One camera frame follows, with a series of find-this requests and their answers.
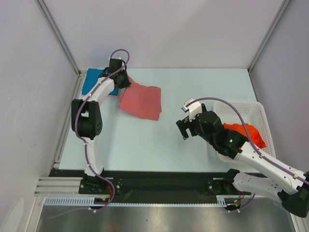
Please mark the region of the salmon pink t shirt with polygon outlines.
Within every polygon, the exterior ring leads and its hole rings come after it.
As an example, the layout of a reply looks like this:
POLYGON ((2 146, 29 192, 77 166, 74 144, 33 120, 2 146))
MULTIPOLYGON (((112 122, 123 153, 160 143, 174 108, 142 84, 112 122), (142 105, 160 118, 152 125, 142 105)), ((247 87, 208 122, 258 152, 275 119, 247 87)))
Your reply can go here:
POLYGON ((144 86, 129 77, 131 85, 127 87, 119 103, 119 109, 142 119, 158 121, 162 112, 161 88, 144 86))

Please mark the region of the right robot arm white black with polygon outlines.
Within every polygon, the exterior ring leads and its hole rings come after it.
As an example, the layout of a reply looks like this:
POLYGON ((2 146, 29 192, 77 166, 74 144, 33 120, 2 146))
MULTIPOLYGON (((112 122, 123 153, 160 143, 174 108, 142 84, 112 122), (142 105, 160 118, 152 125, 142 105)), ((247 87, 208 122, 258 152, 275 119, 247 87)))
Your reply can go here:
POLYGON ((183 139, 199 136, 219 154, 247 164, 263 178, 230 169, 223 181, 228 194, 237 190, 255 193, 281 203, 289 213, 305 218, 309 212, 309 176, 256 148, 239 132, 224 128, 213 111, 185 109, 189 115, 178 120, 183 139))

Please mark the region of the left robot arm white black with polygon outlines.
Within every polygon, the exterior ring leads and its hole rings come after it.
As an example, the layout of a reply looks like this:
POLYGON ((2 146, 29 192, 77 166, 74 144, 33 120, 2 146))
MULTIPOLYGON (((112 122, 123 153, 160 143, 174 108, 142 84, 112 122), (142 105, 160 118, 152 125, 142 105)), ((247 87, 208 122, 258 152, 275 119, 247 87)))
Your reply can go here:
POLYGON ((94 177, 89 187, 95 193, 102 193, 106 189, 106 181, 98 177, 103 171, 103 164, 95 152, 96 137, 103 129, 100 106, 116 88, 130 85, 125 61, 121 58, 110 58, 108 68, 99 75, 91 90, 82 99, 71 102, 71 127, 84 148, 84 173, 94 177))

